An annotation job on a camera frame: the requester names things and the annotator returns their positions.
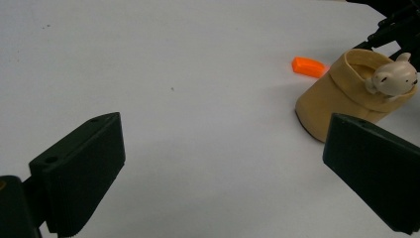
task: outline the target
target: tan cup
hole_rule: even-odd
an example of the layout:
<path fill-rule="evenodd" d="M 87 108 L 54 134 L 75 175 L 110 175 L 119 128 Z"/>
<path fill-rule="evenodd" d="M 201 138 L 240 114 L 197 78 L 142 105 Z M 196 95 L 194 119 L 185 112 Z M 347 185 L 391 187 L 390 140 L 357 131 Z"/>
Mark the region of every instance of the tan cup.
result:
<path fill-rule="evenodd" d="M 318 79 L 297 99 L 296 114 L 303 127 L 316 139 L 325 142 L 332 113 L 359 117 L 376 123 L 399 108 L 417 91 L 409 92 L 389 101 L 382 93 L 370 94 L 365 80 L 391 59 L 368 50 L 349 50 L 331 65 L 327 73 Z"/>

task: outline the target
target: orange object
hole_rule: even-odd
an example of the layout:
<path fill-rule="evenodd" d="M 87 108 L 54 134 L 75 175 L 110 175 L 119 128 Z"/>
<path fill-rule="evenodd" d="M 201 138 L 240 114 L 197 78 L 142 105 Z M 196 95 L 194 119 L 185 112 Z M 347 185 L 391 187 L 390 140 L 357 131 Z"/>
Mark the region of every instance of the orange object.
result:
<path fill-rule="evenodd" d="M 316 78 L 320 78 L 322 75 L 324 75 L 326 68 L 326 66 L 324 66 L 321 62 L 316 61 L 315 59 L 302 57 L 294 58 L 291 66 L 293 67 L 294 72 L 313 76 Z"/>

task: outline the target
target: white pig figurine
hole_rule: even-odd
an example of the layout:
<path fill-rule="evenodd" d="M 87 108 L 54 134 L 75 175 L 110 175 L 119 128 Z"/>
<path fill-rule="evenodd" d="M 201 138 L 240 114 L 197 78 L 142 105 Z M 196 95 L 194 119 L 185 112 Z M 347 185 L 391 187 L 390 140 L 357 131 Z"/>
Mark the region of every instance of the white pig figurine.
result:
<path fill-rule="evenodd" d="M 410 53 L 403 53 L 396 61 L 379 67 L 372 78 L 365 81 L 367 91 L 371 94 L 381 92 L 389 101 L 410 91 L 417 83 L 417 70 L 409 62 L 410 56 Z"/>

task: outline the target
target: white surface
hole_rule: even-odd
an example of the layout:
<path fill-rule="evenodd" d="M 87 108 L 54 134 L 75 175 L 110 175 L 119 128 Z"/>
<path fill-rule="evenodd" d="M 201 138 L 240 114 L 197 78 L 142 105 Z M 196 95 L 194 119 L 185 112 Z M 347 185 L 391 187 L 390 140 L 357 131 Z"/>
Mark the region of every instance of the white surface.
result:
<path fill-rule="evenodd" d="M 332 63 L 381 19 L 334 1 L 3 1 L 0 175 L 26 179 L 120 111 L 127 163 L 77 237 L 406 237 L 323 165 L 293 111 L 314 80 L 292 59 Z M 419 145 L 418 103 L 379 125 Z"/>

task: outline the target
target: cylindrical container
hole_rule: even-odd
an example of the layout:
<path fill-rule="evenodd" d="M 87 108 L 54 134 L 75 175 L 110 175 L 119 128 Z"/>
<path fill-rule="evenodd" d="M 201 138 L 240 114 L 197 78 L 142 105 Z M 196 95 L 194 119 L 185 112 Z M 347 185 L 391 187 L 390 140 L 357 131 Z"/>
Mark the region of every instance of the cylindrical container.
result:
<path fill-rule="evenodd" d="M 325 142 L 332 113 L 359 117 L 376 123 L 414 95 L 417 87 L 389 100 L 383 93 L 371 94 L 365 80 L 380 66 L 392 62 L 379 53 L 349 50 L 331 65 L 299 99 L 295 110 L 302 126 L 316 139 Z"/>

